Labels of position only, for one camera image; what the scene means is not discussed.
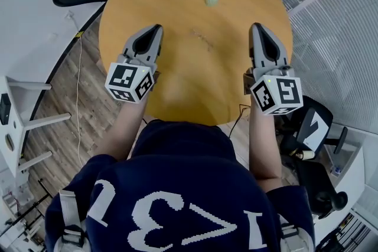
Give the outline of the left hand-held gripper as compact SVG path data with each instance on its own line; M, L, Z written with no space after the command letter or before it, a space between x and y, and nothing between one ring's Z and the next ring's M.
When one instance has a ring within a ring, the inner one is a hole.
M105 81L106 90L115 100L140 103L152 91L159 76L156 60L163 36L163 26L155 24L139 30L127 40L123 55L111 63Z

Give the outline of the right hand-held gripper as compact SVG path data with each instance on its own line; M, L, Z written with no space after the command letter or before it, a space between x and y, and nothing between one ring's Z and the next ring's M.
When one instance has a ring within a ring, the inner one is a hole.
M255 68L243 75L244 94L251 95L264 115L288 114L303 106L301 80L287 66L285 46L257 22L249 29L249 56Z

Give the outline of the person's right forearm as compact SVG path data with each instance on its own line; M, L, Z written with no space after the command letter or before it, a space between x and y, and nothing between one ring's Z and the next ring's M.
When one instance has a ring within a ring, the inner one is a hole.
M265 192L283 186L274 118L264 115L254 100L249 118L249 170Z

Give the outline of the person's left forearm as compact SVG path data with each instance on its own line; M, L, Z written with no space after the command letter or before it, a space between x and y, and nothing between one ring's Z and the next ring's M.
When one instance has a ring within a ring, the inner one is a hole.
M95 149L95 156L109 155L117 161L128 158L144 117L147 100L146 97L140 103L122 105L115 122Z

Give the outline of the black office chair holding paper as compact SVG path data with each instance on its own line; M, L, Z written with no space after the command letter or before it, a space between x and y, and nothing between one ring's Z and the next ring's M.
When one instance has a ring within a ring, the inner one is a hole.
M309 118L308 111L310 109L314 109L329 126L329 130L327 131L325 138L322 140L320 146L315 151L315 157L319 154L321 148L324 145L334 146L334 153L340 153L348 134L348 128L343 127L339 138L328 138L327 136L333 122L333 114L331 113L331 111L323 104L308 96L303 97L303 102L303 106L300 109L294 111L290 116L282 117L283 126L281 127L281 129L277 130L277 135L282 137L281 143L279 145L281 154L294 156L294 154L299 150L310 150L306 145L303 144L305 127L302 125L304 120L306 118Z

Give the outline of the white paper with black mark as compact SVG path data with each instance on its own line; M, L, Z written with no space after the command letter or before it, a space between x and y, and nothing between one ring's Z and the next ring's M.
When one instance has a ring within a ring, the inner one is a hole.
M308 114L309 118L302 124L305 127L303 144L315 152L325 138L329 126L314 109L310 109Z

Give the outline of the small white bottle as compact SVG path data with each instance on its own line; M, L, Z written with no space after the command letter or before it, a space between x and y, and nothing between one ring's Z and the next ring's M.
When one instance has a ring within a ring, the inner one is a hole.
M312 150L299 150L297 151L294 156L299 160L306 161L315 158L315 152Z

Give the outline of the person's navy printed shirt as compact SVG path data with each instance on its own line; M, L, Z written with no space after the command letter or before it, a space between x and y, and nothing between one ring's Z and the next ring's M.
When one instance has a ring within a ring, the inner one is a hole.
M314 252L302 186L263 191L216 126L156 120L92 157L45 213L48 252Z

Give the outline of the black mesh office chair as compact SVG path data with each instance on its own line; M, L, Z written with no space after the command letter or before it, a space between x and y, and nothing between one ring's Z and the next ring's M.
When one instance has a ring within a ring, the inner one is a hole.
M348 203L344 191L336 192L325 167L313 161L294 161L299 184L307 190L311 212L323 219L334 211L343 210Z

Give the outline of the white desk with clutter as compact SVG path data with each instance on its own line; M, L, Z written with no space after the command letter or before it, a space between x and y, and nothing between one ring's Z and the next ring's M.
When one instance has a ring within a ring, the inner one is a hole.
M359 199L365 186L363 148L345 143L339 154L334 154L328 146L326 151L333 167L341 169L332 181L336 191L345 191L350 199Z

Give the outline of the white desk with slanted legs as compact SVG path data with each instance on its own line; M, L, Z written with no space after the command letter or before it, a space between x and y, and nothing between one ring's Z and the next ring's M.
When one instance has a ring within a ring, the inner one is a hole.
M0 123L0 153L2 153L7 167L14 177L17 177L22 171L49 158L52 155L52 151L44 152L40 156L21 163L20 159L27 132L38 127L51 125L71 118L70 113L64 113L37 120L23 119L20 111L18 110L16 99L12 94L12 89L16 87L25 90L44 91L50 90L51 85L36 82L9 81L8 77L0 76L0 98L1 94L7 93L11 101L9 122L7 125L1 125Z

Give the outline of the black box on desk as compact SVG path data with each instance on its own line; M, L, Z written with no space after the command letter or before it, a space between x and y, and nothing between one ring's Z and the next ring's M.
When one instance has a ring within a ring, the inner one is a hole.
M1 94L0 98L0 123L7 125L9 122L9 114L11 110L11 101L7 93Z

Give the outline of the black metal stand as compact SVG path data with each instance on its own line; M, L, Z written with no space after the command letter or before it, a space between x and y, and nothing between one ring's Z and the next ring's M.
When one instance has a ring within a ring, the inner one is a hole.
M44 195L34 201L32 205L26 209L21 215L17 216L16 219L12 222L11 225L8 226L10 229L11 227L21 227L21 233L26 233L27 231L31 231L32 228L41 224L41 220L44 219L44 213L39 209L40 205L45 202L48 198L52 199L53 195L50 190L46 187L44 178L40 178L38 180L38 184L42 187L44 191Z

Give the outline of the black metal rack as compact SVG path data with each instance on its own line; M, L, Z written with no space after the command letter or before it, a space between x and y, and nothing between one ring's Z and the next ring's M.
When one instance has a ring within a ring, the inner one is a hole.
M351 209L317 244L315 252L378 252L378 228Z

